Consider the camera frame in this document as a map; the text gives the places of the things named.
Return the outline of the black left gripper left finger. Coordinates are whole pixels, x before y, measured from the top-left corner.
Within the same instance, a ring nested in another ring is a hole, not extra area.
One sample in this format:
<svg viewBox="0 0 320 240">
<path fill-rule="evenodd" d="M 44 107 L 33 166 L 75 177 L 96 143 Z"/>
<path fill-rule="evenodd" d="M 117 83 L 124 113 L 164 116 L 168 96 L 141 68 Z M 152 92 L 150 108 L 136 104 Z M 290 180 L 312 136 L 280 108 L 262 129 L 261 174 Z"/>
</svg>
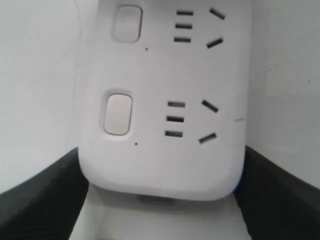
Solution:
<svg viewBox="0 0 320 240">
<path fill-rule="evenodd" d="M 2 240 L 68 240 L 89 189 L 74 148 L 0 195 Z"/>
</svg>

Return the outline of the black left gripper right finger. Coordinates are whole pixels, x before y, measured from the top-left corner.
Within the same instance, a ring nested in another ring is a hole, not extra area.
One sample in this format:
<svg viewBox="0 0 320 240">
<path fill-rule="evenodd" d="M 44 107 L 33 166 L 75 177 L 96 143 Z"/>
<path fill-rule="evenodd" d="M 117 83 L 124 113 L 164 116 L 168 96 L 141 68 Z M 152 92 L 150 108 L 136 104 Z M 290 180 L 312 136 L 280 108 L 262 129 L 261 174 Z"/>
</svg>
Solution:
<svg viewBox="0 0 320 240">
<path fill-rule="evenodd" d="M 251 239 L 320 238 L 320 190 L 249 146 L 233 193 Z"/>
</svg>

